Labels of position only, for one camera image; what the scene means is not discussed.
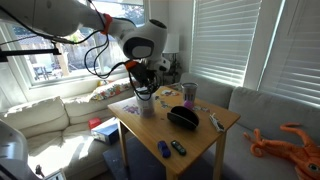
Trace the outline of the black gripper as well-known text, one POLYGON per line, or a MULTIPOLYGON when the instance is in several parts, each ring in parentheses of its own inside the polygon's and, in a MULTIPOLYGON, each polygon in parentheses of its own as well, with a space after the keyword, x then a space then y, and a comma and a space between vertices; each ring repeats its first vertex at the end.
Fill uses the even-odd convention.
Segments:
POLYGON ((148 69, 139 62, 129 62, 128 72, 138 81, 141 87, 147 87, 150 90, 159 88, 159 81, 155 70, 148 69))

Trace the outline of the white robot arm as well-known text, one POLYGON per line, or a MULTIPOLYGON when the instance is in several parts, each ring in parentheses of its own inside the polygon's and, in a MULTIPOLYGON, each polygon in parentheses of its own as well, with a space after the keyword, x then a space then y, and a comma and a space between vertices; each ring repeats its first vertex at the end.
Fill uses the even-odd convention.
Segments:
POLYGON ((155 72, 136 62, 162 59, 167 27, 158 20, 138 27, 129 19, 101 13, 78 0, 0 0, 0 10, 3 21, 20 24, 53 41, 66 43, 66 37, 82 27, 111 36, 128 58, 126 69, 139 85, 150 91, 158 88, 155 72))

